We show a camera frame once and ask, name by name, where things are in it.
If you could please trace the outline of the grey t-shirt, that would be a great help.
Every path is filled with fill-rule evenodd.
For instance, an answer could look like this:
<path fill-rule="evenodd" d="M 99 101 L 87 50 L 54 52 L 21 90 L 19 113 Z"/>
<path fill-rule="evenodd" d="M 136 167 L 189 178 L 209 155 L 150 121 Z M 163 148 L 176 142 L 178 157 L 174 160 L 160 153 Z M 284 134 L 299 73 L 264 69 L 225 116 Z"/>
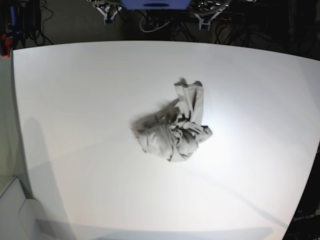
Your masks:
<path fill-rule="evenodd" d="M 176 99 L 157 112 L 134 121 L 131 129 L 143 152 L 169 162 L 188 160 L 208 140 L 212 130 L 202 124 L 204 87 L 184 78 L 174 85 Z"/>

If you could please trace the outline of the blue box at top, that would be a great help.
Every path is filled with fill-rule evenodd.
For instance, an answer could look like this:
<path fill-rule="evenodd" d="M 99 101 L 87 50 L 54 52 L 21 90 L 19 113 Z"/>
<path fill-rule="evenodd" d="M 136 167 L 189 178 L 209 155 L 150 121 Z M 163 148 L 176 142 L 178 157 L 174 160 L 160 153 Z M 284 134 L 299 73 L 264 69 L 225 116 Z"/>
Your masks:
<path fill-rule="evenodd" d="M 121 0 L 129 10 L 185 10 L 191 0 Z"/>

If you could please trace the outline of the grey side table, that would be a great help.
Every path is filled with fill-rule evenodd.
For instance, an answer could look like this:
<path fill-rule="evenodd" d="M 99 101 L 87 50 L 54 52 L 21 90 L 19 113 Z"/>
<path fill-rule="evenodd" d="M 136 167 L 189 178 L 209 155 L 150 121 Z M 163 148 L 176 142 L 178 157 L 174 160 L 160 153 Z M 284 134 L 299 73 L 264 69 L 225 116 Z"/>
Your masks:
<path fill-rule="evenodd" d="M 40 228 L 18 178 L 13 177 L 0 192 L 0 238 L 39 240 Z"/>

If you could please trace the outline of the red and black clamp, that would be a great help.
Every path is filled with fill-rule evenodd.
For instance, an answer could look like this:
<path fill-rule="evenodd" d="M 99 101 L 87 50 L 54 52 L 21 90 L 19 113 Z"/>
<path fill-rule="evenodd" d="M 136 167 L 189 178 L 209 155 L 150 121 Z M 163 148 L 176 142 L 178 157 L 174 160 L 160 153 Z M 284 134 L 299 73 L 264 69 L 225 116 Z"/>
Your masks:
<path fill-rule="evenodd" d="M 9 58 L 11 48 L 13 45 L 13 39 L 7 36 L 6 33 L 0 34 L 0 55 L 2 58 Z"/>

